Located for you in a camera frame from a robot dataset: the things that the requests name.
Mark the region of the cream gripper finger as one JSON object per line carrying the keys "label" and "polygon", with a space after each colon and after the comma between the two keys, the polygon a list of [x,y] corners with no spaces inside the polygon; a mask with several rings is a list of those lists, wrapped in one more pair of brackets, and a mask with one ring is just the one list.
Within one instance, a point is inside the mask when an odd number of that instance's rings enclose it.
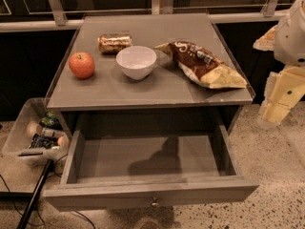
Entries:
{"label": "cream gripper finger", "polygon": [[271,72],[259,110],[260,119],[274,124],[281,123],[304,95],[304,66],[286,65],[279,73]]}
{"label": "cream gripper finger", "polygon": [[275,48],[275,30],[277,26],[271,27],[261,37],[255,40],[253,47],[259,51],[273,51]]}

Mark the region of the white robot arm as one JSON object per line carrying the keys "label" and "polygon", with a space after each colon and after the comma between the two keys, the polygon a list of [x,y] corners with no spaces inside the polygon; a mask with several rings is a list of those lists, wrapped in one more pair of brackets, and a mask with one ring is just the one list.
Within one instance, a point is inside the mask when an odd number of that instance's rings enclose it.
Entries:
{"label": "white robot arm", "polygon": [[253,47],[272,51],[283,63],[266,81],[259,116],[265,123],[280,124],[305,95],[305,0],[295,0],[279,22],[257,39]]}

